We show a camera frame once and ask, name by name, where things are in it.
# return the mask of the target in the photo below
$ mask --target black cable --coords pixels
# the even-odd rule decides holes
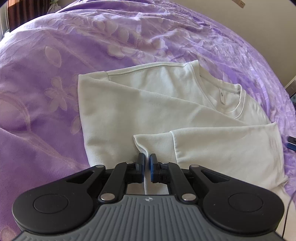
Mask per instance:
[[[284,238],[284,234],[285,234],[285,229],[286,229],[286,224],[287,224],[287,218],[288,218],[289,207],[290,207],[290,204],[291,204],[291,202],[292,202],[292,200],[293,200],[295,194],[296,194],[296,190],[293,192],[293,194],[292,194],[292,196],[291,196],[291,199],[290,199],[290,201],[289,201],[288,207],[287,207],[287,213],[286,213],[286,218],[285,218],[285,224],[284,224],[284,229],[283,229],[283,235],[282,235],[282,237],[281,237],[282,239]]]

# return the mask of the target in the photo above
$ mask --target bed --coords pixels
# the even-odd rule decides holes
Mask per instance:
[[[250,44],[175,3],[82,0],[20,26],[0,42],[0,240],[20,233],[11,213],[19,194],[89,167],[79,74],[195,59],[214,77],[240,83],[278,123],[291,195],[296,154],[284,144],[286,136],[296,135],[295,109]]]

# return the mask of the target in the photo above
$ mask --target silver screw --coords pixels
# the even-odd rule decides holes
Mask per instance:
[[[193,201],[194,199],[196,199],[196,196],[192,193],[185,193],[182,195],[181,197],[184,201]]]
[[[113,193],[104,193],[101,195],[101,199],[104,201],[111,201],[115,198],[115,195]]]

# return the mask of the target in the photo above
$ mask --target neckline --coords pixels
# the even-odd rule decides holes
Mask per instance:
[[[212,107],[215,110],[217,110],[225,115],[228,115],[232,118],[238,118],[241,115],[241,113],[243,112],[244,103],[245,103],[245,99],[246,99],[246,91],[242,88],[242,86],[240,84],[231,84],[231,83],[228,83],[228,82],[225,82],[223,80],[219,80],[219,79],[213,77],[206,69],[204,69],[202,66],[199,65],[198,60],[194,60],[194,61],[190,62],[190,65],[191,65],[192,70],[194,72],[194,76],[195,76],[195,80],[196,80],[197,85],[200,87],[203,95],[210,102]],[[239,94],[240,95],[239,96],[239,103],[237,104],[235,109],[231,110],[231,111],[224,111],[223,108],[217,108],[218,100],[214,99],[208,93],[201,77],[203,77],[208,82],[210,82],[211,84],[215,85],[216,87],[218,87],[220,89]]]

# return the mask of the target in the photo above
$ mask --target purple blanket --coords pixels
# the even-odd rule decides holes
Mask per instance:
[[[177,4],[83,0],[1,41],[0,240],[20,232],[11,213],[19,194],[89,167],[78,74],[194,59],[214,77],[240,83],[278,123],[283,143],[296,135],[295,109],[265,59],[231,30]],[[289,194],[295,157],[284,147]]]

